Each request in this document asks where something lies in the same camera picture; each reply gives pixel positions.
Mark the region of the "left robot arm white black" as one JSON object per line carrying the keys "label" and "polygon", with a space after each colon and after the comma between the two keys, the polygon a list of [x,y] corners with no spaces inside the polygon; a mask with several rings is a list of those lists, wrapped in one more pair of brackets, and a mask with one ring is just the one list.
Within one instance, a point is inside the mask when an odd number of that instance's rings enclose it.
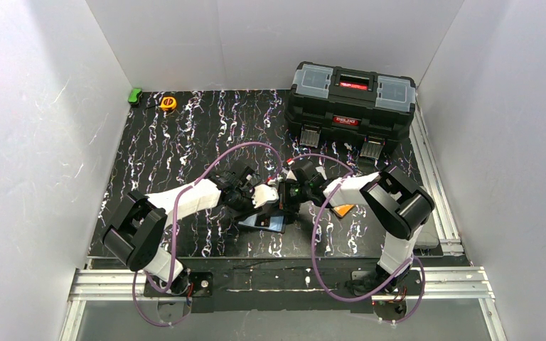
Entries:
{"label": "left robot arm white black", "polygon": [[254,176],[251,167],[236,162],[173,190],[149,195],[128,192],[106,224],[101,242],[130,271],[144,271],[172,286],[183,264],[176,259],[176,245],[161,247],[164,230],[171,228],[175,237],[180,219],[220,206],[243,217],[256,213]]}

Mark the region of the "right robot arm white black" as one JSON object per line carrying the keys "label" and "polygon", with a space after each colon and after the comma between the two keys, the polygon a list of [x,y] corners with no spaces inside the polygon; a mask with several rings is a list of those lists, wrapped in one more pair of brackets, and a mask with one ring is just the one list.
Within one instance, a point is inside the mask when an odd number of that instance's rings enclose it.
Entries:
{"label": "right robot arm white black", "polygon": [[280,208],[295,208],[304,202],[321,209],[368,206],[385,230],[373,281],[395,283],[406,274],[414,244],[436,207],[422,186],[396,166],[367,175],[328,178],[321,166],[307,158],[291,158],[287,165],[279,184]]}

